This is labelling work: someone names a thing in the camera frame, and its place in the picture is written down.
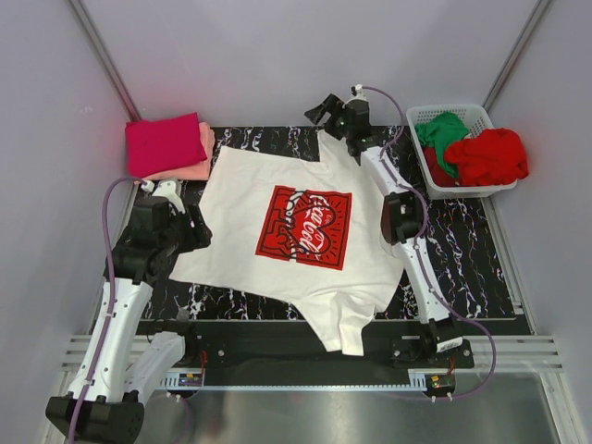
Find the white printed t-shirt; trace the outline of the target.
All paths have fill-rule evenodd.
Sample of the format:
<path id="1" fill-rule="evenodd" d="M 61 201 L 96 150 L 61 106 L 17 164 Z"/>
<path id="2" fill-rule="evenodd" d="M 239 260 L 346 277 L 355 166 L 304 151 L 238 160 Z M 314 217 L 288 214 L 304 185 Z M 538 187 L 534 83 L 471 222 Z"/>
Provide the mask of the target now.
<path id="1" fill-rule="evenodd" d="M 360 356 L 404 266 L 382 247 L 376 184 L 343 142 L 317 141 L 316 162 L 223 147 L 199 202 L 210 245 L 171 278 L 290 303 L 326 350 Z"/>

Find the red t-shirt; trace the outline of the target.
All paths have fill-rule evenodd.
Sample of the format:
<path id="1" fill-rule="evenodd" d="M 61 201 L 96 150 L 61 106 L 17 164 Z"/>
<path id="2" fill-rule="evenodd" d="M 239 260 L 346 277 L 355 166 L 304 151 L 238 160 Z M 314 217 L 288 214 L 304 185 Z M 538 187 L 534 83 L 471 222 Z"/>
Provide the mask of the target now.
<path id="1" fill-rule="evenodd" d="M 426 145 L 423 154 L 432 180 L 440 187 L 510 185 L 529 175 L 526 150 L 511 129 L 485 129 L 475 138 L 454 142 L 444 160 L 457 170 L 455 176 L 438 162 L 434 146 Z"/>

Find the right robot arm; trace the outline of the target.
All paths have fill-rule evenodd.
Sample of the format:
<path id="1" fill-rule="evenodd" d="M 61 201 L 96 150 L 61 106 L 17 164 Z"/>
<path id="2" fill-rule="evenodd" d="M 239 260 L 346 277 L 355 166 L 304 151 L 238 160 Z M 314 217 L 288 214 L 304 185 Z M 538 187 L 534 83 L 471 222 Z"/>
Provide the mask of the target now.
<path id="1" fill-rule="evenodd" d="M 314 125 L 346 143 L 348 154 L 370 176 L 383 195 L 380 230 L 385 249 L 402 260 L 412 285 L 420 325 L 419 350 L 410 353 L 431 366 L 451 371 L 462 351 L 463 335 L 457 318 L 444 301 L 431 265 L 425 239 L 427 207 L 423 195 L 403 178 L 389 159 L 370 124 L 370 106 L 364 87 L 352 90 L 343 101 L 328 95 L 320 105 L 304 112 Z"/>

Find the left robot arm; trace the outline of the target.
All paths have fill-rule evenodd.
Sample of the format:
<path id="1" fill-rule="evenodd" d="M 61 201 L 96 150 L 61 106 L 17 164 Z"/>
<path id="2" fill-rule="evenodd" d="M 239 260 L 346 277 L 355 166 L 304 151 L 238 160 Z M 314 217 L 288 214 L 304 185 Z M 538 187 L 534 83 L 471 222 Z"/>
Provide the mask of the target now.
<path id="1" fill-rule="evenodd" d="M 76 375 L 63 396 L 49 399 L 45 416 L 70 443 L 133 443 L 145 406 L 175 365 L 199 357 L 186 321 L 166 320 L 135 361 L 130 353 L 156 281 L 182 253 L 212 238 L 196 204 L 184 203 L 175 179 L 140 182 L 144 196 L 131 208 L 119 239 L 104 234 L 105 284 L 99 313 Z"/>

